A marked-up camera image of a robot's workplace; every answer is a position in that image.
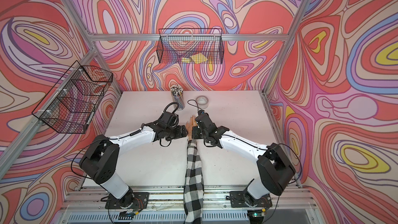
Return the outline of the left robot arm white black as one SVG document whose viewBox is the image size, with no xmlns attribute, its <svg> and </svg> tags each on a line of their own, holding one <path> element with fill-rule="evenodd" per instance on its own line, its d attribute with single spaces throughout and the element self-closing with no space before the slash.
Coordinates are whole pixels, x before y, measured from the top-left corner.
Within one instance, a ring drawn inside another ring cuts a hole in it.
<svg viewBox="0 0 398 224">
<path fill-rule="evenodd" d="M 172 141 L 187 135 L 186 127 L 179 125 L 178 115 L 163 111 L 157 120 L 142 124 L 136 131 L 111 137 L 97 136 L 81 158 L 79 167 L 112 197 L 127 204 L 134 199 L 134 193 L 116 173 L 119 156 L 144 144 L 162 139 Z"/>
</svg>

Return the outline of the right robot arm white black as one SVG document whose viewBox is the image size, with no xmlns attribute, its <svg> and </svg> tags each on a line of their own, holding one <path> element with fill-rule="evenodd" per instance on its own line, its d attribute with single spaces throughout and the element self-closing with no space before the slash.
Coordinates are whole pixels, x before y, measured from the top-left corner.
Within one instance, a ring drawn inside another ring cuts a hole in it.
<svg viewBox="0 0 398 224">
<path fill-rule="evenodd" d="M 194 139 L 202 139 L 211 147 L 237 153 L 257 165 L 259 177 L 243 190 L 246 202 L 259 200 L 268 194 L 281 196 L 294 178 L 296 169 L 279 144 L 262 145 L 241 137 L 224 126 L 216 126 L 204 110 L 198 110 L 193 128 Z"/>
</svg>

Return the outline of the plaid sleeved forearm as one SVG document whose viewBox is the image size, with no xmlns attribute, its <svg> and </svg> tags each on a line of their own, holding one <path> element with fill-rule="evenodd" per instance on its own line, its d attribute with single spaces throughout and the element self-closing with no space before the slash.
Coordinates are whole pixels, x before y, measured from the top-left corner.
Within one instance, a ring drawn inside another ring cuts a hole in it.
<svg viewBox="0 0 398 224">
<path fill-rule="evenodd" d="M 204 180 L 202 160 L 197 141 L 188 141 L 187 168 L 183 189 L 184 224 L 201 224 L 204 208 Z"/>
</svg>

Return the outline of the mannequin hand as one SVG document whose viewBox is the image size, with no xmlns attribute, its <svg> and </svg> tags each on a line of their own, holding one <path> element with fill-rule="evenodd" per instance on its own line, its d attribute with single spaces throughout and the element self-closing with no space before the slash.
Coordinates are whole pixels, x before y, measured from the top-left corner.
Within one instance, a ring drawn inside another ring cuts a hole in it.
<svg viewBox="0 0 398 224">
<path fill-rule="evenodd" d="M 195 118 L 196 118 L 196 116 L 192 115 L 190 117 L 190 119 L 186 123 L 186 129 L 187 129 L 187 132 L 188 132 L 188 135 L 187 135 L 188 141 L 193 140 L 193 138 L 192 138 L 192 136 L 193 136 L 193 128 L 198 125 L 196 120 L 195 120 Z"/>
</svg>

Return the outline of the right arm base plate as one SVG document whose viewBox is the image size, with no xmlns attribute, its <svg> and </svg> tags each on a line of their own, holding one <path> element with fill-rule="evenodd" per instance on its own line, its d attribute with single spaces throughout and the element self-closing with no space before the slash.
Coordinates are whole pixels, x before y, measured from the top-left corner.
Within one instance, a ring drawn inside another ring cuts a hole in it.
<svg viewBox="0 0 398 224">
<path fill-rule="evenodd" d="M 273 206 L 272 199 L 269 194 L 260 197 L 259 199 L 255 199 L 251 196 L 247 191 L 230 191 L 229 195 L 226 196 L 226 199 L 230 201 L 232 208 L 265 208 L 269 209 Z"/>
</svg>

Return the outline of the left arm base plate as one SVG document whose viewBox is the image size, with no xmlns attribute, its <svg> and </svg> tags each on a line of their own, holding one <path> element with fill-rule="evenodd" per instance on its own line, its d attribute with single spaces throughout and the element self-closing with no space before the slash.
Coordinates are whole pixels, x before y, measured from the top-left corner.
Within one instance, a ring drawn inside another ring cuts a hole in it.
<svg viewBox="0 0 398 224">
<path fill-rule="evenodd" d="M 109 194 L 105 208 L 140 210 L 147 208 L 148 201 L 148 192 L 133 192 L 132 194 L 127 193 L 127 195 L 122 197 L 121 199 L 117 199 L 112 194 Z"/>
</svg>

